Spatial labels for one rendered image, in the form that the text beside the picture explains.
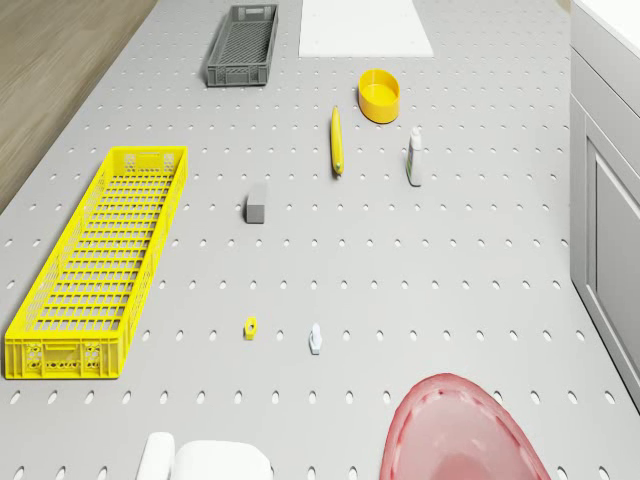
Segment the grey cube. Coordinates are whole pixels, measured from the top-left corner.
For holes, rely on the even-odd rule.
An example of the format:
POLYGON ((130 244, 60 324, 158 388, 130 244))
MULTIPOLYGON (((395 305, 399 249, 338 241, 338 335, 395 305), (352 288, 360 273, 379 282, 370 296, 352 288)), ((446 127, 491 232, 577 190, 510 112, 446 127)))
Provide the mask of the grey cube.
POLYGON ((266 215, 267 186, 255 184, 249 191, 245 204, 245 220, 248 224, 263 224, 266 215))

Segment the banana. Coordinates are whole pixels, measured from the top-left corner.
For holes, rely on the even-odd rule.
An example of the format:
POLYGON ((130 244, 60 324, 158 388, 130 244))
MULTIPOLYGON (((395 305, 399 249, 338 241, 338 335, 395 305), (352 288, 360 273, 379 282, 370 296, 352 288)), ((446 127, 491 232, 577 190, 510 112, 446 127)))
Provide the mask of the banana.
POLYGON ((336 175, 340 176, 344 172, 344 151, 340 114, 337 106, 334 106, 332 109, 330 140, 333 171, 336 175))

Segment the small white bottle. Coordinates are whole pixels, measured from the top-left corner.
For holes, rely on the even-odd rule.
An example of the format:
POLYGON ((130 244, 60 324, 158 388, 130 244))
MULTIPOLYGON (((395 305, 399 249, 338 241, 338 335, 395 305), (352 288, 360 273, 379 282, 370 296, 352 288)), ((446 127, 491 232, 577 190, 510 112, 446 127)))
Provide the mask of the small white bottle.
POLYGON ((406 173, 408 181, 413 187, 420 187, 423 183, 422 151, 421 133, 419 128, 415 126, 410 133, 406 158, 406 173))

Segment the yellow bowl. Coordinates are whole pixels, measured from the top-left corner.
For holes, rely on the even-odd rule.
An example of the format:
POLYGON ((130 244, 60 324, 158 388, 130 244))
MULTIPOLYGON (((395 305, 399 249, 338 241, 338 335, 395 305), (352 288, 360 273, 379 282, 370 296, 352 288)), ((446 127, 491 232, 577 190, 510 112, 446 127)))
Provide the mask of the yellow bowl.
POLYGON ((358 102, 361 112, 372 122, 387 124, 399 114, 400 87, 386 70, 370 69, 358 81, 358 102))

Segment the dark grey basket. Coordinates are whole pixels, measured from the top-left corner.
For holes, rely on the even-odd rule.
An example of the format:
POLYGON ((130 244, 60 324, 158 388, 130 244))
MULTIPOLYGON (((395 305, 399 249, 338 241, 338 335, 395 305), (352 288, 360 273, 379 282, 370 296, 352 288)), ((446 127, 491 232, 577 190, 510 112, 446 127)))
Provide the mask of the dark grey basket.
POLYGON ((266 85, 277 25, 277 4, 232 5, 207 62, 207 86, 266 85))

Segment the white board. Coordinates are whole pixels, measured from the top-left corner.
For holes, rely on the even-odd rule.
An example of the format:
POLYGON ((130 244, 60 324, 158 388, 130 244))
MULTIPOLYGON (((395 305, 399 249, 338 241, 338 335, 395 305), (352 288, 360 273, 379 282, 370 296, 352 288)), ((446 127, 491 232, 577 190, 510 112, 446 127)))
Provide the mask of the white board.
POLYGON ((413 0, 303 0, 301 57, 425 57, 433 49, 413 0))

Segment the yellow basket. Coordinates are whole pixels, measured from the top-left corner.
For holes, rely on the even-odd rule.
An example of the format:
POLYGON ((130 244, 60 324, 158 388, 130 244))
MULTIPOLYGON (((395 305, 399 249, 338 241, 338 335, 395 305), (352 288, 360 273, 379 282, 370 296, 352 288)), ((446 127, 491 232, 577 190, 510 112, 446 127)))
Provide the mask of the yellow basket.
POLYGON ((109 150, 6 331, 6 378, 121 375, 187 173, 184 146, 109 150))

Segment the red plate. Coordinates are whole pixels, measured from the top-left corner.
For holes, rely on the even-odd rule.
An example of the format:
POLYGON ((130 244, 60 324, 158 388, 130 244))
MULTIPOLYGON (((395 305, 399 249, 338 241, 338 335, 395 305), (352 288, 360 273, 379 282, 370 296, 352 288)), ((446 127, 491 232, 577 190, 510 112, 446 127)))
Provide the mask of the red plate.
POLYGON ((452 373, 414 385, 397 407, 380 480, 550 480, 511 415, 452 373))

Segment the white cabinet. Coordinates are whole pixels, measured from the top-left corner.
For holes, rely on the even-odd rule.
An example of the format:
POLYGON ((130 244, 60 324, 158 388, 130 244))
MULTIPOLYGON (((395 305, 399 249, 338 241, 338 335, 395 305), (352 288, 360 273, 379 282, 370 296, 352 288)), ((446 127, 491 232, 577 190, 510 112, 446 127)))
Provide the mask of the white cabinet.
POLYGON ((640 0, 571 0, 570 271, 640 410, 640 0))

